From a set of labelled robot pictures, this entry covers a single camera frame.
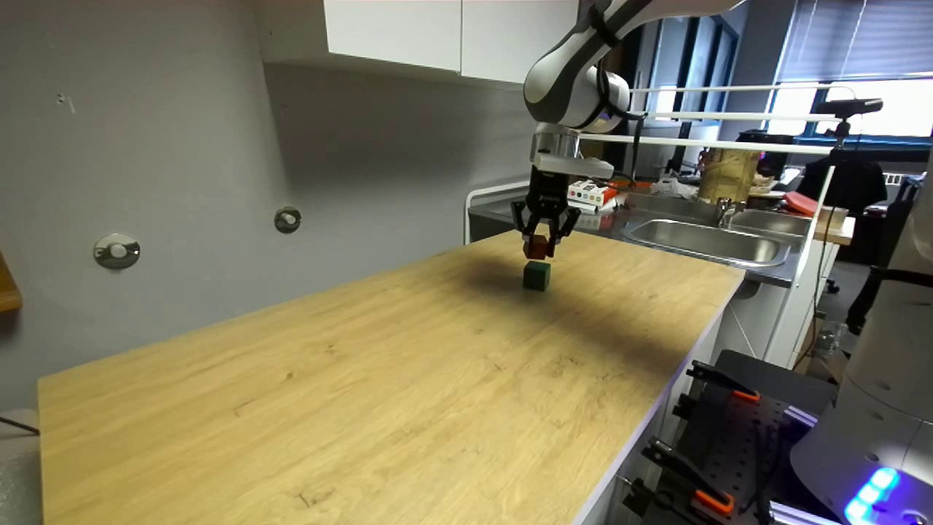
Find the white cabinet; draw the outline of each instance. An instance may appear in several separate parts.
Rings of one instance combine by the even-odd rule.
[[[265,62],[369,57],[525,82],[577,0],[255,0]]]
[[[255,0],[265,62],[462,69],[462,0]]]
[[[463,75],[525,82],[577,19],[577,0],[463,0]]]

